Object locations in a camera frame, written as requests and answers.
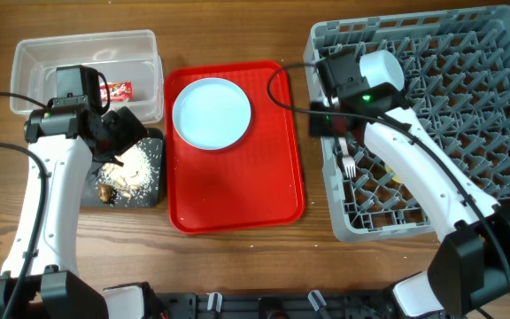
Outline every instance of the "metal fork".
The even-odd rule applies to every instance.
[[[347,148],[347,141],[345,137],[338,137],[337,141],[340,143],[340,148],[342,149],[342,165],[344,166],[344,172],[347,178],[353,178],[356,176],[356,165],[355,159],[350,155],[350,152]]]

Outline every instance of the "black cutting board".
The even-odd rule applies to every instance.
[[[81,206],[82,207],[117,207],[117,208],[143,208],[143,207],[154,207],[158,203],[159,194],[163,193],[164,182],[161,176],[164,176],[163,171],[163,143],[162,138],[144,138],[139,141],[135,146],[139,146],[145,154],[147,154],[147,160],[151,164],[152,168],[152,183],[149,191],[139,191],[137,196],[129,199],[122,196],[118,196],[111,203],[103,203],[97,196],[97,170],[101,169],[101,165],[94,165],[89,170],[86,176],[86,182],[84,183],[84,189],[81,194]]]

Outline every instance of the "gray dish rack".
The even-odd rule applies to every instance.
[[[356,58],[393,53],[405,71],[405,92],[424,128],[453,162],[502,204],[510,203],[510,6],[411,13],[316,23],[304,52],[315,62],[337,51]],[[311,100],[323,100],[306,70]],[[358,176],[339,168],[336,139],[321,139],[322,173],[332,228],[341,241],[433,231],[406,187],[381,159],[357,143]]]

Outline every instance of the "clear plastic container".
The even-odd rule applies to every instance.
[[[67,35],[23,40],[17,44],[11,92],[42,103],[56,97],[56,69],[91,66],[108,82],[131,82],[133,98],[112,102],[111,109],[127,106],[143,123],[163,118],[163,72],[155,34],[150,30],[89,35]],[[11,109],[28,117],[36,106],[17,98]]]

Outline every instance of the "white plate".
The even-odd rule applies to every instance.
[[[220,78],[192,82],[174,101],[173,123],[186,143],[219,150],[235,143],[251,120],[249,98],[235,83]]]

